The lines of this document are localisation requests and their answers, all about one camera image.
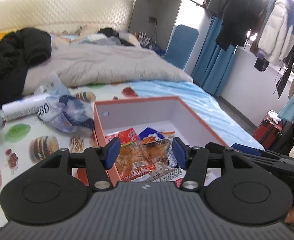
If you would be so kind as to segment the brown clear snack packet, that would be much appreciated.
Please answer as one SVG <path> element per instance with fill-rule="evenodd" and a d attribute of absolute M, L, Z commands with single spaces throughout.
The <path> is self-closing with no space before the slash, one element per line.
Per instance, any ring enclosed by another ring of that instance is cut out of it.
<path fill-rule="evenodd" d="M 172 168 L 162 162 L 155 163 L 156 169 L 131 181 L 134 182 L 167 182 L 184 178 L 186 171 L 179 167 Z"/>

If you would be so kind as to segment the red square snack packet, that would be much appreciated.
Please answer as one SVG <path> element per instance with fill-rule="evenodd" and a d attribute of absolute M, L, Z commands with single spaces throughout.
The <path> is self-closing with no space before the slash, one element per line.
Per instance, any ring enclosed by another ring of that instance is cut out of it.
<path fill-rule="evenodd" d="M 129 145 L 129 144 L 132 144 L 133 142 L 140 141 L 139 136 L 137 135 L 137 133 L 135 132 L 135 130 L 133 128 L 108 134 L 105 136 L 105 139 L 107 142 L 109 142 L 115 137 L 119 138 L 120 145 L 122 147 Z"/>

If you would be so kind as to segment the orange snack bag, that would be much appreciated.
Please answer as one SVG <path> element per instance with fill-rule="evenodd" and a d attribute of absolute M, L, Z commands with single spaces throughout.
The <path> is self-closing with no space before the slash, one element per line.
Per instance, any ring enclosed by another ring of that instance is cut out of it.
<path fill-rule="evenodd" d="M 165 138 L 165 139 L 168 139 L 168 140 L 173 140 L 176 133 L 175 131 L 171 131 L 171 132 L 160 132 L 160 134 Z"/>

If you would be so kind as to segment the red transparent snack packet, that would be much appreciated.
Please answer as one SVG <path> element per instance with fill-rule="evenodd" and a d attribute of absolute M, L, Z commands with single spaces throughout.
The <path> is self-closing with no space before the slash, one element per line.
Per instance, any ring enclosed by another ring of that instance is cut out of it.
<path fill-rule="evenodd" d="M 120 148 L 115 162 L 122 181 L 131 181 L 158 168 L 169 168 L 170 140 L 162 139 L 146 144 L 135 141 Z"/>

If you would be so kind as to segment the blue spicy cabbage packet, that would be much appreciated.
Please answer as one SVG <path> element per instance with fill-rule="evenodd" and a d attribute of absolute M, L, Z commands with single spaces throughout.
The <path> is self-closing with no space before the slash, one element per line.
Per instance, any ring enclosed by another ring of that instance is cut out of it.
<path fill-rule="evenodd" d="M 177 166 L 172 153 L 172 141 L 165 139 L 159 131 L 147 127 L 139 133 L 139 138 L 153 163 L 162 162 L 170 167 Z"/>

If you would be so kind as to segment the orange cardboard box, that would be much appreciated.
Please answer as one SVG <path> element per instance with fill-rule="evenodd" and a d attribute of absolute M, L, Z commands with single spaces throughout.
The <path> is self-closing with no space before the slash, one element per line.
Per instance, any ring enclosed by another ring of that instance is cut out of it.
<path fill-rule="evenodd" d="M 175 131 L 186 145 L 204 147 L 209 142 L 227 146 L 218 134 L 178 96 L 131 98 L 94 103 L 94 134 L 99 146 L 105 136 L 133 128 L 138 134 L 151 127 Z"/>

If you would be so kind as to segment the red suitcase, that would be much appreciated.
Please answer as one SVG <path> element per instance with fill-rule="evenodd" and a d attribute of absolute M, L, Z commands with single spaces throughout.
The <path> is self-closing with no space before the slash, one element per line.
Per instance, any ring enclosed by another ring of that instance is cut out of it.
<path fill-rule="evenodd" d="M 268 150 L 282 136 L 282 120 L 273 110 L 267 112 L 254 132 L 254 139 Z"/>

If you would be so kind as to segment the clear blue plastic bag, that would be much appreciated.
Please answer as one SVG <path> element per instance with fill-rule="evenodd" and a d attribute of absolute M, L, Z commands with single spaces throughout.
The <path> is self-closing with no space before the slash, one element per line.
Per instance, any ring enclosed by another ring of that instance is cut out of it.
<path fill-rule="evenodd" d="M 64 133 L 75 133 L 82 129 L 94 130 L 95 95 L 92 92 L 71 94 L 53 72 L 34 91 L 35 96 L 43 96 L 37 116 L 44 122 Z"/>

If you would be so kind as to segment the food print blanket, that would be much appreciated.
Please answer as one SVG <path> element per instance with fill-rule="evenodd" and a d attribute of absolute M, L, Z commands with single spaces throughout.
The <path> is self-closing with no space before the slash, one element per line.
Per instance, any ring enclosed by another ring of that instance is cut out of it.
<path fill-rule="evenodd" d="M 96 97 L 98 116 L 95 124 L 104 134 L 133 128 L 140 133 L 147 127 L 159 132 L 174 132 L 188 145 L 208 142 L 261 145 L 233 120 L 219 103 L 199 86 L 190 82 L 137 81 L 117 85 L 89 85 L 71 90 Z M 72 152 L 98 144 L 97 133 L 83 130 L 64 133 L 36 115 L 12 120 L 0 129 L 0 177 L 2 185 L 37 163 L 33 143 L 50 137 L 52 145 Z"/>

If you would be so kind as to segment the white cylindrical bottle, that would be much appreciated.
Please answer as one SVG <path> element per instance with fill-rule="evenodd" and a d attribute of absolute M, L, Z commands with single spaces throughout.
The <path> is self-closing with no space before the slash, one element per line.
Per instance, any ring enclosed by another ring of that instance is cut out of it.
<path fill-rule="evenodd" d="M 3 117 L 6 121 L 11 121 L 35 114 L 49 96 L 49 94 L 34 95 L 4 104 L 2 105 Z"/>

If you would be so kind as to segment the blue curtain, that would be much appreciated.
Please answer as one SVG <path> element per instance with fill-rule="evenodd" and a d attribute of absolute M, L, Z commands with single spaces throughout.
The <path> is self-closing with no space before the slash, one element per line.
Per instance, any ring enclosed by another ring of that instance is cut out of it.
<path fill-rule="evenodd" d="M 236 47 L 223 50 L 216 38 L 222 28 L 222 19 L 212 17 L 199 58 L 191 77 L 205 92 L 220 97 L 230 77 L 236 59 Z"/>

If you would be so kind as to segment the grey duvet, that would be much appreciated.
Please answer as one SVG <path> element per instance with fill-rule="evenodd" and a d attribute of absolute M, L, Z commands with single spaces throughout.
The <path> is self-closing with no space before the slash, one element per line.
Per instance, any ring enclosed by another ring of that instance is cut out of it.
<path fill-rule="evenodd" d="M 52 73 L 66 87 L 140 80 L 193 81 L 186 72 L 150 49 L 69 42 L 54 35 L 51 38 L 50 59 L 28 70 L 22 95 L 32 94 Z"/>

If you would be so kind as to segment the blue chair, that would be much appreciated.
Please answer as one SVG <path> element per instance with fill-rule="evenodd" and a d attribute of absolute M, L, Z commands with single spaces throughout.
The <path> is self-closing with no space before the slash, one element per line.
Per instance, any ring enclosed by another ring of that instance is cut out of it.
<path fill-rule="evenodd" d="M 172 35 L 165 61 L 184 70 L 198 39 L 199 31 L 186 25 L 178 25 Z"/>

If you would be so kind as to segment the black jacket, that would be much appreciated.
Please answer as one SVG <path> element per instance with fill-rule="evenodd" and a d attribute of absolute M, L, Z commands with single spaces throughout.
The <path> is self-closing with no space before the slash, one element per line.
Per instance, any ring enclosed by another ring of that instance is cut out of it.
<path fill-rule="evenodd" d="M 52 54 L 49 33 L 24 28 L 8 33 L 0 41 L 0 108 L 22 96 L 27 72 Z"/>

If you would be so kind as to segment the cream quilted headboard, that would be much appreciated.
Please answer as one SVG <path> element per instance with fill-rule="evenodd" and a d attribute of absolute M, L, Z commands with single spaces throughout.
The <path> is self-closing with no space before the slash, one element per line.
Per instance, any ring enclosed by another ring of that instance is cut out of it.
<path fill-rule="evenodd" d="M 127 31 L 132 11 L 132 0 L 6 0 L 0 2 L 0 32 L 26 27 L 58 35 L 83 27 Z"/>

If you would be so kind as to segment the hanging white puffer jacket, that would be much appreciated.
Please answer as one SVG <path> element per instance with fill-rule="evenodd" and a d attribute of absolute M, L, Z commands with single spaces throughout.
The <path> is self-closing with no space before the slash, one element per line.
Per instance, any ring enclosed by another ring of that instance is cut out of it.
<path fill-rule="evenodd" d="M 294 0 L 276 0 L 258 43 L 258 57 L 272 65 L 282 61 L 294 45 Z"/>

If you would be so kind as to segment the hanging black coat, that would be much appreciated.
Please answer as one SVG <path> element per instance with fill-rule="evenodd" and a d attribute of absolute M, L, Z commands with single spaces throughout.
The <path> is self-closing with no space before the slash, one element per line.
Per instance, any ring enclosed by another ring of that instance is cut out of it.
<path fill-rule="evenodd" d="M 259 21 L 262 4 L 263 0 L 209 0 L 207 9 L 222 20 L 216 43 L 223 50 L 243 47 L 248 31 Z"/>

